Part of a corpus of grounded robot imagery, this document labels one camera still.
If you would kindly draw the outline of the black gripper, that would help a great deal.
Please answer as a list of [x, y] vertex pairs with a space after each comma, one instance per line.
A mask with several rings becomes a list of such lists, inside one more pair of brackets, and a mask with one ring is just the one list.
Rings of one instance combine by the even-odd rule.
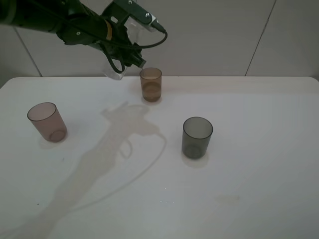
[[127, 28], [122, 24], [117, 26], [109, 17], [90, 16], [89, 32], [94, 35], [89, 44], [110, 57], [121, 57], [122, 66], [135, 65], [142, 68], [146, 61], [142, 58], [141, 47], [129, 40]]

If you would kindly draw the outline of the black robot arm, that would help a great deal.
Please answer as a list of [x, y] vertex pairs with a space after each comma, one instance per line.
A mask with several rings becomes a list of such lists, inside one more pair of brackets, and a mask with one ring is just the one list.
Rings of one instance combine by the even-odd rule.
[[97, 14], [79, 0], [2, 0], [0, 22], [56, 34], [66, 45], [87, 45], [102, 51], [109, 63], [143, 67], [141, 46], [132, 43], [125, 26], [129, 18], [148, 24], [146, 11], [131, 0], [113, 0]]

